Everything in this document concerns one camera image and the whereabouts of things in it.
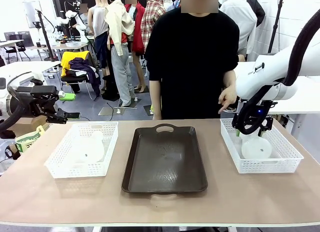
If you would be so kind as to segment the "green and white bag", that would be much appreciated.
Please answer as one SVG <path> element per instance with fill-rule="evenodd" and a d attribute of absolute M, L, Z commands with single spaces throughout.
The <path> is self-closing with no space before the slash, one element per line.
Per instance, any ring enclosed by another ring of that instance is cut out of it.
<path fill-rule="evenodd" d="M 15 145 L 20 153 L 24 153 L 28 150 L 32 144 L 38 140 L 43 134 L 45 130 L 42 125 L 38 126 L 35 131 L 26 133 L 19 137 L 15 138 Z"/>

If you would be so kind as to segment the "mannequin plaid shirt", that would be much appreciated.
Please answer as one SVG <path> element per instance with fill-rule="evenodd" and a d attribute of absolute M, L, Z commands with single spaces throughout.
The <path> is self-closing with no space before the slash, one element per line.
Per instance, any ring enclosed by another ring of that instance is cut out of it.
<path fill-rule="evenodd" d="M 165 0 L 146 0 L 146 7 L 140 25 L 144 51 L 147 49 L 154 24 L 166 13 L 164 2 Z"/>

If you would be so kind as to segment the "grey mannequin base plate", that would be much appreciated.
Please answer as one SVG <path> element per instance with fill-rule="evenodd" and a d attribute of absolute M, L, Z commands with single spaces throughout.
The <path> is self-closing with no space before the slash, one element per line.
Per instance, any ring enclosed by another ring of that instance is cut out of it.
<path fill-rule="evenodd" d="M 116 115 L 122 115 L 122 110 L 120 108 L 110 106 L 107 104 L 107 106 L 104 106 L 98 113 L 99 116 L 116 116 Z"/>
<path fill-rule="evenodd" d="M 123 101 L 121 99 L 119 99 L 117 108 L 120 108 L 120 109 L 129 109 L 129 108 L 130 109 L 136 109 L 136 106 L 140 102 L 140 100 L 141 99 L 139 99 L 137 97 L 135 99 L 132 98 L 131 99 L 131 103 L 129 105 L 124 106 L 123 105 Z"/>

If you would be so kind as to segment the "person right forearm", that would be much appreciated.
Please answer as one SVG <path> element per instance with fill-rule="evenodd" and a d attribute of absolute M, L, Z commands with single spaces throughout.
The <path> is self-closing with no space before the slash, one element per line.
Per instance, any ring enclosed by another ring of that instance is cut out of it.
<path fill-rule="evenodd" d="M 149 93 L 153 107 L 153 120 L 161 120 L 161 84 L 159 81 L 149 82 Z"/>

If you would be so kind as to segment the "mannequin cream jacket grey pants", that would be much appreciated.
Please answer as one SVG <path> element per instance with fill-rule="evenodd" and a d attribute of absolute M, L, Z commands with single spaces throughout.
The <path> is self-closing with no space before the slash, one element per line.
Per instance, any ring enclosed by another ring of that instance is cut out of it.
<path fill-rule="evenodd" d="M 134 32 L 134 21 L 126 11 L 121 0 L 106 0 L 104 20 L 109 27 L 107 46 L 111 53 L 111 62 L 119 97 L 123 106 L 135 99 L 132 85 L 132 73 L 129 65 L 128 37 Z"/>

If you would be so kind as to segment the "white perforated plastic basket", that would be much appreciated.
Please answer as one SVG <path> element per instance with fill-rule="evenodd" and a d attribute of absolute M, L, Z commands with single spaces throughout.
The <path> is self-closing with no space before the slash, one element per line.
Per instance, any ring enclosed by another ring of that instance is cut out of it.
<path fill-rule="evenodd" d="M 233 163 L 239 174 L 288 174 L 294 173 L 304 157 L 300 152 L 273 126 L 271 130 L 263 132 L 260 136 L 269 141 L 272 153 L 267 159 L 243 159 L 234 145 L 236 130 L 232 126 L 231 118 L 223 118 L 221 135 L 231 155 Z M 259 129 L 249 135 L 258 136 Z"/>
<path fill-rule="evenodd" d="M 71 126 L 44 165 L 54 179 L 104 177 L 118 139 L 117 121 L 82 122 Z M 94 131 L 103 133 L 104 156 L 96 163 L 76 162 L 74 145 L 78 138 L 89 137 Z"/>

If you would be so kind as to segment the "person left forearm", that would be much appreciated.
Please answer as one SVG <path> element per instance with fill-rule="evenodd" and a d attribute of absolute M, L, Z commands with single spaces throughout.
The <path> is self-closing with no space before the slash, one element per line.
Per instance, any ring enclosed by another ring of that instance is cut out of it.
<path fill-rule="evenodd" d="M 234 70 L 227 71 L 223 76 L 223 84 L 225 89 L 236 91 L 236 73 Z"/>

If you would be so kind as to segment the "white side table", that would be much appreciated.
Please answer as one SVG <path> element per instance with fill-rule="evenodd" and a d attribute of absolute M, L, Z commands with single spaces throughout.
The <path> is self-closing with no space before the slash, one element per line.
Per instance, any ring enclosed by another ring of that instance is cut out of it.
<path fill-rule="evenodd" d="M 60 61 L 17 61 L 0 67 L 0 78 L 9 80 L 20 74 L 31 72 L 35 78 L 44 81 L 43 72 L 60 64 Z"/>

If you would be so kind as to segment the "mannequin white tank top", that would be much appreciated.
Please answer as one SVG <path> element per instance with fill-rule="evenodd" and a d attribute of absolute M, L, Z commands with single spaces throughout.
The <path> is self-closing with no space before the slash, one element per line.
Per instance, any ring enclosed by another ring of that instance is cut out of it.
<path fill-rule="evenodd" d="M 88 26 L 94 35 L 95 52 L 104 77 L 110 74 L 107 68 L 108 25 L 105 21 L 105 8 L 103 0 L 95 0 L 95 6 L 88 10 Z"/>

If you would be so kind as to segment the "black office chair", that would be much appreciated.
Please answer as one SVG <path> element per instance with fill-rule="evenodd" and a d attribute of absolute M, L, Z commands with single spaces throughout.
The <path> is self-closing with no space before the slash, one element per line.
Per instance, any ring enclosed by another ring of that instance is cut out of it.
<path fill-rule="evenodd" d="M 10 32 L 5 36 L 7 41 L 14 41 L 18 40 L 18 42 L 14 42 L 11 45 L 7 45 L 7 48 L 5 47 L 4 50 L 7 54 L 7 60 L 10 63 L 10 54 L 15 54 L 16 59 L 18 61 L 23 61 L 23 58 L 21 57 L 21 52 L 29 59 L 31 60 L 30 57 L 26 54 L 26 47 L 24 45 L 24 40 L 23 40 L 23 35 L 22 34 L 16 34 Z"/>

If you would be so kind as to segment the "background work table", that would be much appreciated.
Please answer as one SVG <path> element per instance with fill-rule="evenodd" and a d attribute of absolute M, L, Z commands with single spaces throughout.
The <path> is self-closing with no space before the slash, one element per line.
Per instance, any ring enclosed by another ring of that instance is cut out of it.
<path fill-rule="evenodd" d="M 27 50 L 35 50 L 38 52 L 38 55 L 42 54 L 49 55 L 49 49 L 46 45 L 37 46 L 26 46 Z M 66 43 L 57 43 L 54 45 L 50 45 L 52 54 L 54 57 L 61 56 L 64 51 L 87 51 L 89 49 L 88 42 L 80 42 L 80 41 L 69 41 Z"/>

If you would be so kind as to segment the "black light stand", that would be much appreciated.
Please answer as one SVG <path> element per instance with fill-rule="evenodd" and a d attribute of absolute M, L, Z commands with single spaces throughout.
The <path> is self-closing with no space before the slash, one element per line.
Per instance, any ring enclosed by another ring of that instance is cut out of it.
<path fill-rule="evenodd" d="M 35 8 L 34 10 L 35 10 L 35 21 L 33 21 L 32 24 L 38 30 L 39 34 L 40 34 L 40 31 L 42 31 L 42 37 L 44 38 L 45 48 L 47 49 L 47 52 L 49 54 L 50 61 L 54 62 L 58 59 L 58 57 L 54 56 L 54 52 L 50 44 L 50 42 L 53 39 L 50 39 L 49 37 L 54 38 L 56 28 L 54 24 L 43 14 L 41 10 L 37 8 Z"/>

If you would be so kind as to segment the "dark brown serving tray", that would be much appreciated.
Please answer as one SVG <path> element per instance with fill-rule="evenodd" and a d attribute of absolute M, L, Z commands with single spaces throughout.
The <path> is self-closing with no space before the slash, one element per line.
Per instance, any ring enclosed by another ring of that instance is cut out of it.
<path fill-rule="evenodd" d="M 200 193 L 208 181 L 196 129 L 162 123 L 134 131 L 121 189 L 129 194 Z"/>

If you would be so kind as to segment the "brown cardboard box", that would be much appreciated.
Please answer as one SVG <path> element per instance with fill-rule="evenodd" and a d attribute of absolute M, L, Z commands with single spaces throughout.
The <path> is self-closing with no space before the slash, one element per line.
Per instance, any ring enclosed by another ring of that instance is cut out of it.
<path fill-rule="evenodd" d="M 16 137 L 25 135 L 30 132 L 36 131 L 38 126 L 42 126 L 46 131 L 48 127 L 51 125 L 46 122 L 45 116 L 38 116 L 34 118 L 20 118 L 13 126 L 8 128 L 8 131 L 12 131 Z"/>

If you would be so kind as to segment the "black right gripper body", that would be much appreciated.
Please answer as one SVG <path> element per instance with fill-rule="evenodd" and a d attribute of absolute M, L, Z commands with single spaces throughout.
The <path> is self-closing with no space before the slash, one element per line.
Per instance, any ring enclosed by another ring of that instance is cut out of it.
<path fill-rule="evenodd" d="M 236 129 L 240 132 L 255 132 L 257 129 L 267 131 L 272 129 L 273 118 L 268 116 L 270 108 L 277 102 L 265 100 L 261 105 L 244 103 L 240 112 L 236 115 Z"/>

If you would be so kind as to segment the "purple garment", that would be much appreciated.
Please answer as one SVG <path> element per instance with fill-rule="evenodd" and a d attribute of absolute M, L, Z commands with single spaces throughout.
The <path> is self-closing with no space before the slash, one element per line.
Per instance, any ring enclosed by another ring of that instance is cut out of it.
<path fill-rule="evenodd" d="M 101 78 L 99 71 L 90 65 L 88 59 L 76 57 L 69 61 L 68 73 L 75 77 L 85 76 L 85 81 L 91 84 L 91 87 L 96 95 L 100 96 Z"/>

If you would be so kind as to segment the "white height-adjustable desk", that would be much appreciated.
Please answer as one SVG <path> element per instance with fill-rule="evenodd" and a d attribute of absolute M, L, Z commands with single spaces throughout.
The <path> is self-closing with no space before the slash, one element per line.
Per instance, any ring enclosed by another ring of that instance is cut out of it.
<path fill-rule="evenodd" d="M 240 62 L 235 69 L 236 77 L 242 72 L 248 72 L 255 62 Z M 320 113 L 320 85 L 317 85 L 310 77 L 298 76 L 291 86 L 294 95 L 289 99 L 278 100 L 271 107 L 268 116 L 276 114 L 316 114 Z"/>

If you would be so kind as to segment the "white plastic conical flask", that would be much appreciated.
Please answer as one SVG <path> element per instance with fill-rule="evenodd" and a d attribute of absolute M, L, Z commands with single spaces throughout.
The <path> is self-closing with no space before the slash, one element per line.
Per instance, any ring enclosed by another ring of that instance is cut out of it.
<path fill-rule="evenodd" d="M 77 138 L 73 146 L 75 161 L 88 164 L 100 161 L 105 154 L 103 138 L 103 133 L 97 130 L 89 137 Z"/>
<path fill-rule="evenodd" d="M 241 159 L 265 160 L 271 157 L 273 150 L 267 139 L 254 134 L 240 134 L 233 143 Z"/>

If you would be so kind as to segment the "person torso black shirt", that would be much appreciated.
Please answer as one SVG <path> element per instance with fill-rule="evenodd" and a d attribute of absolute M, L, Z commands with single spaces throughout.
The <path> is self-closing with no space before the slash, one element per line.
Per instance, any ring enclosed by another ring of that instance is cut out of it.
<path fill-rule="evenodd" d="M 180 8 L 154 24 L 145 51 L 149 81 L 160 82 L 162 120 L 218 119 L 223 77 L 238 65 L 240 31 L 225 13 Z"/>

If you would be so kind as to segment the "mannequin white shirt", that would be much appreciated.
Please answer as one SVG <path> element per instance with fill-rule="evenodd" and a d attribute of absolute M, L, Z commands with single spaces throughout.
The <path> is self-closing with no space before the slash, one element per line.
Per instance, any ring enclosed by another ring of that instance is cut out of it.
<path fill-rule="evenodd" d="M 239 28 L 239 41 L 237 54 L 240 62 L 246 61 L 246 56 L 253 51 L 257 16 L 247 0 L 227 0 L 220 10 L 228 15 Z"/>

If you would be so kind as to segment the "yellow garment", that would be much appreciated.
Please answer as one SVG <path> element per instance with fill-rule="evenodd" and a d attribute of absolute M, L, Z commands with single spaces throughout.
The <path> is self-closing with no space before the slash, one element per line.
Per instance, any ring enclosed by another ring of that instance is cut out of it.
<path fill-rule="evenodd" d="M 71 51 L 65 51 L 62 55 L 61 63 L 60 65 L 62 66 L 62 72 L 61 72 L 61 77 L 66 76 L 66 70 L 70 69 L 70 64 L 69 62 L 75 58 L 82 58 L 86 59 L 87 55 L 90 54 L 88 50 L 86 51 L 77 51 L 77 52 L 71 52 Z"/>

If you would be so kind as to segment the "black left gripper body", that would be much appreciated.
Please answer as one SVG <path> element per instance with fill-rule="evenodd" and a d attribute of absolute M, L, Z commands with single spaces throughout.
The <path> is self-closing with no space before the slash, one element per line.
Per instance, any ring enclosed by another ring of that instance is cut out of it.
<path fill-rule="evenodd" d="M 16 95 L 25 107 L 23 117 L 51 116 L 58 112 L 59 91 L 54 85 L 19 86 Z"/>

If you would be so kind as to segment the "black tripod stand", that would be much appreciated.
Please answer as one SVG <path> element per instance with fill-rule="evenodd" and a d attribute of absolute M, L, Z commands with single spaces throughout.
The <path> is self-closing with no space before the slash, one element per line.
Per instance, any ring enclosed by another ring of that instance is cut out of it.
<path fill-rule="evenodd" d="M 269 42 L 269 46 L 268 46 L 268 51 L 267 51 L 268 54 L 270 54 L 272 52 L 272 47 L 273 47 L 274 40 L 276 37 L 276 32 L 277 32 L 277 29 L 279 26 L 280 13 L 282 10 L 283 2 L 284 2 L 283 0 L 278 0 L 277 13 L 276 13 L 275 22 L 274 22 L 273 29 L 272 29 L 272 34 L 271 34 L 271 38 L 270 38 L 270 42 Z"/>

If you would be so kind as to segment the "person left hand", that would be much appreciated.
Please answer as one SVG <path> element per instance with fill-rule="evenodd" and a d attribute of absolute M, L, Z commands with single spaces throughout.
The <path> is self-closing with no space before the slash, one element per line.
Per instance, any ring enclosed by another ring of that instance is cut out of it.
<path fill-rule="evenodd" d="M 218 104 L 221 105 L 218 114 L 221 114 L 221 112 L 227 109 L 230 105 L 234 104 L 236 100 L 237 93 L 235 85 L 230 85 L 227 88 L 225 88 L 218 98 Z"/>

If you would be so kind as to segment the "metal chair with clothes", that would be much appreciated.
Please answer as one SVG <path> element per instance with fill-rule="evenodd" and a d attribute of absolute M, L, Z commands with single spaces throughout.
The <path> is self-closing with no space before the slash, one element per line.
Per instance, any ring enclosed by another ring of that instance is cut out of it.
<path fill-rule="evenodd" d="M 95 95 L 95 97 L 92 96 L 92 94 L 89 90 L 90 83 L 89 83 L 88 78 L 85 75 L 81 75 L 81 76 L 68 76 L 68 75 L 66 75 L 61 78 L 61 89 L 62 90 L 64 89 L 64 86 L 77 85 L 79 87 L 81 84 L 85 85 L 90 99 L 92 101 L 95 101 L 98 97 L 96 95 Z"/>

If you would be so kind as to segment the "black hanging garment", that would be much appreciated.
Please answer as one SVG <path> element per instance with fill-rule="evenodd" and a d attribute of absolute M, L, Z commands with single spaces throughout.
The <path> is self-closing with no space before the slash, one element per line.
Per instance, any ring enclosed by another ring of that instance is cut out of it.
<path fill-rule="evenodd" d="M 246 0 L 257 17 L 256 26 L 258 27 L 264 20 L 266 14 L 262 6 L 257 0 Z"/>

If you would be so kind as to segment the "mannequin red clothing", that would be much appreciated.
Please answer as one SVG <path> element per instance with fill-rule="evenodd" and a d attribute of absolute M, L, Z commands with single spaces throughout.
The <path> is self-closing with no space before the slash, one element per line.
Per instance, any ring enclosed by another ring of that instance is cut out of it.
<path fill-rule="evenodd" d="M 135 66 L 138 85 L 134 88 L 135 92 L 143 93 L 147 88 L 143 70 L 140 63 L 140 57 L 144 55 L 144 44 L 142 39 L 141 23 L 145 13 L 145 8 L 138 2 L 137 4 L 125 4 L 126 11 L 134 21 L 133 35 L 129 39 L 130 51 L 133 58 L 133 64 Z"/>

